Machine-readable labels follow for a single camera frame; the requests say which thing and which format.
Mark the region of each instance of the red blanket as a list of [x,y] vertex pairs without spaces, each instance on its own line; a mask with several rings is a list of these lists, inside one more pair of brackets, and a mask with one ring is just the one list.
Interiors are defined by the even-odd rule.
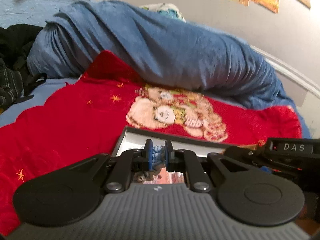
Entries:
[[286,106],[245,110],[198,93],[146,85],[130,66],[104,51],[75,85],[0,128],[0,232],[7,235],[19,225],[12,206],[19,185],[112,152],[125,125],[238,145],[301,138],[297,115]]

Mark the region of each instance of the open box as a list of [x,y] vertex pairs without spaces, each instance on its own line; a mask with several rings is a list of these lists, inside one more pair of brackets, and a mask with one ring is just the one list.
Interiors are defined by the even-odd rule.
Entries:
[[210,152],[222,153],[227,147],[231,146],[229,144],[195,140],[189,137],[179,137],[126,126],[111,156],[120,156],[122,152],[130,149],[142,149],[147,139],[151,139],[154,146],[164,146],[164,142],[170,140],[174,149],[191,150],[200,157],[206,157]]

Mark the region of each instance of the metal bolt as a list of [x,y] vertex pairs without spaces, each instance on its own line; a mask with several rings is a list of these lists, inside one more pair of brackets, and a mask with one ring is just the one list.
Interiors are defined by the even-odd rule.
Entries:
[[195,184],[193,184],[193,187],[197,190],[207,190],[209,188],[209,184],[206,182],[196,182]]
[[109,182],[107,184],[107,189],[112,191],[118,191],[121,190],[122,185],[119,182]]

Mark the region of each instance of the teddy bear illustration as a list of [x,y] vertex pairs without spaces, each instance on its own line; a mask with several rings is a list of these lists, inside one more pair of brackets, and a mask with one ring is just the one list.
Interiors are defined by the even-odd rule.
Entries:
[[202,94],[146,86],[137,91],[127,122],[136,128],[160,129],[180,125],[193,137],[222,142],[226,125]]

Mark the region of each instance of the star pattern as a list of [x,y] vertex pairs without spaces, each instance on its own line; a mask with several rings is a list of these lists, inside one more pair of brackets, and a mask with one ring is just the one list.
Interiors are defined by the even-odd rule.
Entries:
[[111,96],[110,99],[111,99],[113,102],[114,102],[114,101],[120,101],[120,100],[121,100],[120,97],[115,96],[115,95]]
[[24,182],[23,177],[24,177],[25,175],[22,174],[22,171],[23,171],[23,169],[22,169],[22,170],[19,170],[19,173],[16,173],[16,174],[19,175],[19,179],[18,179],[18,180],[22,179],[22,181]]

